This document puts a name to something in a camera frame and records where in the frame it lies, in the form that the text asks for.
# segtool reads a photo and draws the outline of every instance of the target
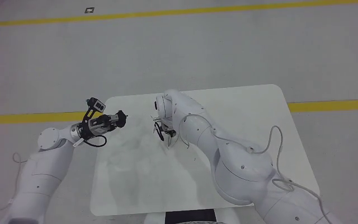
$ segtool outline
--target table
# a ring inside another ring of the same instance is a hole
[[[280,158],[283,174],[319,194],[281,89],[275,85],[185,91],[206,107],[221,127],[234,135],[266,147],[270,128],[284,134]],[[178,140],[168,147],[153,133],[154,101],[158,94],[118,96],[106,101],[105,114],[123,110],[128,115],[122,129],[106,134],[99,148],[93,178],[91,211],[96,216],[226,208],[216,192],[205,155]],[[280,144],[275,132],[268,150],[274,164]]]

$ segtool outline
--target cable clip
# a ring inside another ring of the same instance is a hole
[[[248,147],[246,147],[246,151],[247,151],[248,153],[250,153],[250,154],[253,154],[254,151],[255,151],[255,149],[252,148],[251,146],[248,146]]]

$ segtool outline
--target black cable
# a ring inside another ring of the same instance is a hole
[[[96,147],[96,148],[103,147],[103,146],[105,146],[105,145],[107,144],[107,138],[106,138],[105,136],[100,135],[100,136],[96,136],[96,137],[102,137],[102,138],[104,138],[104,139],[105,139],[105,142],[104,142],[103,144],[101,144],[101,145],[91,144],[91,143],[87,142],[86,140],[83,140],[83,142],[86,143],[86,144],[89,145],[89,146],[93,146],[93,147]]]

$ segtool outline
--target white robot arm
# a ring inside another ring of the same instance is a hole
[[[225,200],[240,206],[254,203],[267,224],[341,223],[322,207],[321,200],[306,192],[309,189],[277,172],[262,147],[231,136],[192,98],[167,90],[156,98],[155,107],[161,139],[162,132],[172,137],[179,134],[198,146],[209,159],[215,188]]]
[[[87,100],[88,110],[81,123],[65,129],[48,128],[38,139],[39,148],[27,160],[21,177],[19,191],[11,199],[8,212],[1,224],[42,224],[52,195],[66,176],[73,150],[82,142],[101,136],[115,128],[122,128],[126,115],[120,110],[115,115],[93,118],[95,112],[103,113],[105,105],[95,98]]]

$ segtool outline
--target black sticker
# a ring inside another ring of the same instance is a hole
[[[85,13],[93,13],[95,11],[94,7],[86,8]]]

